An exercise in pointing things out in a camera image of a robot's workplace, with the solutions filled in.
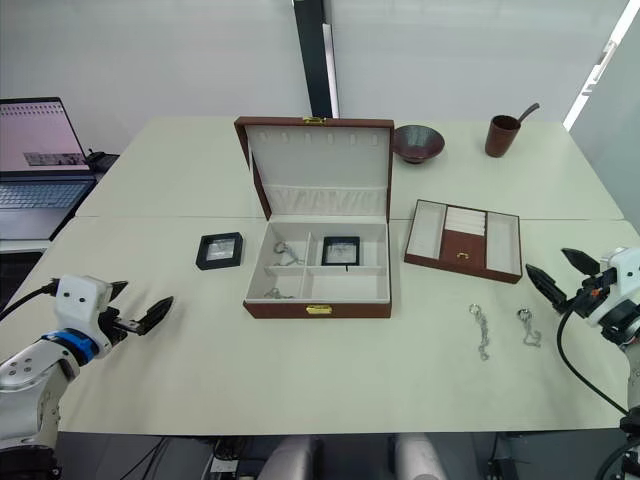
jewelry box lid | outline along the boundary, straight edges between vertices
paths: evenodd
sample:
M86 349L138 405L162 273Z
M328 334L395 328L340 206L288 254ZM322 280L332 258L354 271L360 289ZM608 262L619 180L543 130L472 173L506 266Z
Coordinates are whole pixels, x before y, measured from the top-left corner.
M389 220L393 120L239 117L235 128L267 219Z

gold latch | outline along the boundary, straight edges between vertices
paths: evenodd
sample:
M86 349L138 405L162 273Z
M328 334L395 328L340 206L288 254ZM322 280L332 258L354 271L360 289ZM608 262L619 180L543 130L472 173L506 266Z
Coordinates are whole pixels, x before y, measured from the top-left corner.
M320 117L304 117L302 119L304 121L305 125L326 125L327 124L327 119L326 118L320 118Z
M307 305L309 315L331 315L333 308L331 305Z

laptop screen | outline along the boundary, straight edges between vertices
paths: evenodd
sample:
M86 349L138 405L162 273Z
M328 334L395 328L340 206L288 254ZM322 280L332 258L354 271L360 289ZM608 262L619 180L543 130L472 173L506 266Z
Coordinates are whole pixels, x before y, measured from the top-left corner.
M59 99L0 102L0 172L88 170Z

white wall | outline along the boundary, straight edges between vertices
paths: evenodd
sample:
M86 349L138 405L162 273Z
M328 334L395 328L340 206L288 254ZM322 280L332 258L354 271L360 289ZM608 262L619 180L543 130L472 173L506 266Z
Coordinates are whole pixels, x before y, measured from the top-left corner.
M626 0L331 0L340 112L562 121Z
M291 0L0 0L0 96L114 153L156 115L310 113Z
M631 24L571 135L640 232L640 18Z

brown leather jewelry box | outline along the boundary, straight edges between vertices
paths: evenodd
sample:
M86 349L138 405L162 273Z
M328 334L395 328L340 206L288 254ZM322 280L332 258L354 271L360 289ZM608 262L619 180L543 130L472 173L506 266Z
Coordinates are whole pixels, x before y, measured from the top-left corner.
M404 261L517 283L522 278L520 218L418 200Z
M240 117L235 127L268 220L245 308L388 318L393 121ZM327 237L357 245L353 261L325 264Z

